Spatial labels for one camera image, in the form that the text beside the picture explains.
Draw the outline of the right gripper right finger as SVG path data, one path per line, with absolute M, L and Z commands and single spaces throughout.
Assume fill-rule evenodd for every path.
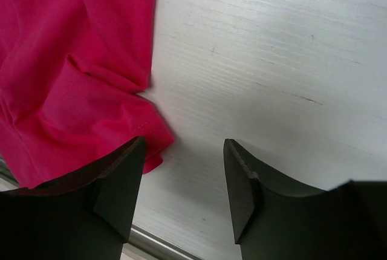
M 223 147 L 235 243 L 243 259 L 385 259 L 386 183 L 331 190 L 302 183 L 237 141 Z

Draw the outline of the pink t-shirt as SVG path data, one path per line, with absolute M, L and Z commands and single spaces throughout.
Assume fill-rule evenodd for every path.
M 149 85 L 155 0 L 1 0 L 1 155 L 34 188 L 146 139 L 174 138 Z

